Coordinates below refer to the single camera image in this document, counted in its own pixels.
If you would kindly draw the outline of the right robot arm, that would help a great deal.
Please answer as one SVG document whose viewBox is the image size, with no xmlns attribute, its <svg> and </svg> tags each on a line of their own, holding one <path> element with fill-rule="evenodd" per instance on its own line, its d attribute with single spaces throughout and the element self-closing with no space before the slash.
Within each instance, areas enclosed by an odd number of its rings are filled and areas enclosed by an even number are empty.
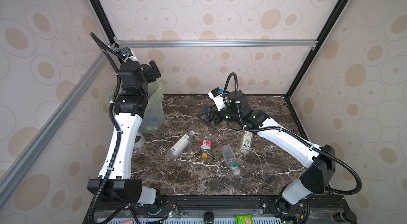
<svg viewBox="0 0 407 224">
<path fill-rule="evenodd" d="M 280 192 L 277 203 L 282 209 L 296 205 L 310 195 L 325 192 L 335 172 L 332 147 L 313 144 L 287 130 L 263 111 L 252 110 L 247 96 L 240 90 L 225 93 L 215 88 L 208 96 L 214 105 L 198 116 L 205 124 L 236 122 L 245 131 L 271 141 L 305 167 L 306 171 Z"/>
</svg>

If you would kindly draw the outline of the clear bottle red label yellow cap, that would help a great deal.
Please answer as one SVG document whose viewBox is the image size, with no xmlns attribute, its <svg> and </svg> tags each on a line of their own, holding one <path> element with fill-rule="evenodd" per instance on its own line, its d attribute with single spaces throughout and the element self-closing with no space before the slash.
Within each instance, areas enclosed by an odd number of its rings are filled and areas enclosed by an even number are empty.
<svg viewBox="0 0 407 224">
<path fill-rule="evenodd" d="M 202 137 L 200 149 L 201 149 L 201 157 L 203 159 L 208 158 L 208 154 L 209 154 L 210 150 L 212 149 L 212 141 L 211 141 L 210 135 L 204 135 Z"/>
</svg>

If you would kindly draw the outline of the clear bottle white cap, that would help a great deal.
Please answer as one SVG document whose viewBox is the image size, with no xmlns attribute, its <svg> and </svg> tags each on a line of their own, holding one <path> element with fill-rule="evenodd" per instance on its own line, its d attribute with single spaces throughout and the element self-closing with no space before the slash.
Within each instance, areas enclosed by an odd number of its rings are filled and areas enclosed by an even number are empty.
<svg viewBox="0 0 407 224">
<path fill-rule="evenodd" d="M 191 144 L 194 139 L 195 132 L 191 130 L 188 133 L 183 134 L 178 141 L 170 147 L 166 154 L 171 160 L 176 160 L 179 155 Z"/>
</svg>

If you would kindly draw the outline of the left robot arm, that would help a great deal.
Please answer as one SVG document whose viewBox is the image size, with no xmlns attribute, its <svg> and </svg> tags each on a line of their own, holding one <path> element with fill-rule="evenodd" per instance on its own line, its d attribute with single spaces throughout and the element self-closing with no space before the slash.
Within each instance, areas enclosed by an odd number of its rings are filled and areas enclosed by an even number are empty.
<svg viewBox="0 0 407 224">
<path fill-rule="evenodd" d="M 117 73 L 122 92 L 111 101 L 114 131 L 105 163 L 98 178 L 88 181 L 88 191 L 96 200 L 117 203 L 153 205 L 158 192 L 139 179 L 131 178 L 131 158 L 136 134 L 148 104 L 148 84 L 161 77 L 151 60 L 148 64 L 127 61 Z"/>
</svg>

